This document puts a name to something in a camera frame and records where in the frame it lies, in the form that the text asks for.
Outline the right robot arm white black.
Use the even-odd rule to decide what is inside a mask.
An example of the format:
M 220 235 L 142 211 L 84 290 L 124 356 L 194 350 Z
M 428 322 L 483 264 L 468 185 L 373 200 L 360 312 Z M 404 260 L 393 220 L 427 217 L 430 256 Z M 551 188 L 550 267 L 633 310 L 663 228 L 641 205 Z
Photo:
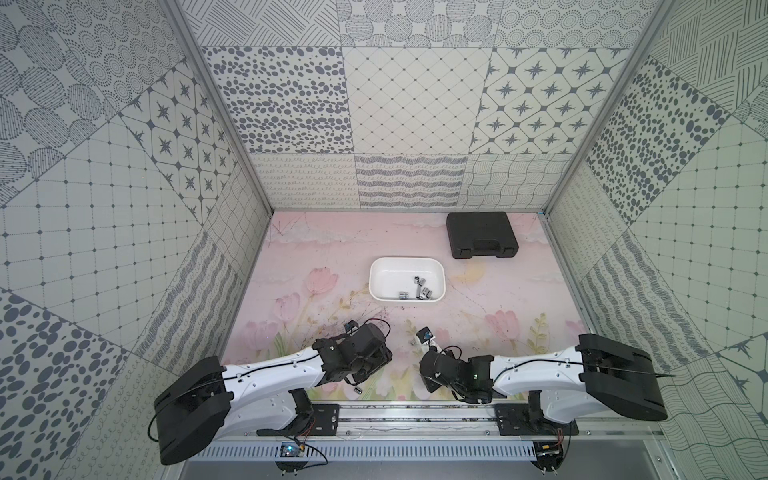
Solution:
M 664 375 L 655 371 L 651 355 L 597 334 L 581 334 L 577 345 L 554 353 L 467 360 L 440 348 L 427 327 L 416 339 L 427 390 L 447 388 L 466 404 L 526 393 L 536 417 L 559 424 L 603 411 L 640 421 L 668 418 L 658 384 Z

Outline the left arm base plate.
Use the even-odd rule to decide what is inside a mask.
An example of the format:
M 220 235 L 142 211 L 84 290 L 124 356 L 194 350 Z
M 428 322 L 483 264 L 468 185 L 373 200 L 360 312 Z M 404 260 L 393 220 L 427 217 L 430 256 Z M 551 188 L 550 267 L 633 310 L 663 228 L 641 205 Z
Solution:
M 296 409 L 296 417 L 282 430 L 287 436 L 332 437 L 337 434 L 340 405 L 310 403 Z

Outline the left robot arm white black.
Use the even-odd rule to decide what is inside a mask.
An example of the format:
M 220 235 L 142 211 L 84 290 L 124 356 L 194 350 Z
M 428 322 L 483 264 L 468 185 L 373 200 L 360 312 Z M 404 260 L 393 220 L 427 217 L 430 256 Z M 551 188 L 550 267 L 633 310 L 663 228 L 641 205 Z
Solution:
M 184 462 L 213 441 L 254 433 L 296 437 L 313 424 L 308 392 L 326 384 L 358 386 L 393 358 L 377 325 L 349 322 L 343 333 L 258 363 L 194 364 L 154 401 L 148 426 L 164 466 Z

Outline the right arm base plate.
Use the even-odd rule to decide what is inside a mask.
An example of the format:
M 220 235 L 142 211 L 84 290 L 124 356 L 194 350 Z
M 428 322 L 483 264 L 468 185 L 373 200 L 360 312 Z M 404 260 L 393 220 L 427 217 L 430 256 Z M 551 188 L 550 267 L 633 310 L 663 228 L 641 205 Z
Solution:
M 562 424 L 546 419 L 540 410 L 528 404 L 499 403 L 493 405 L 496 425 L 501 436 L 577 436 L 575 421 Z

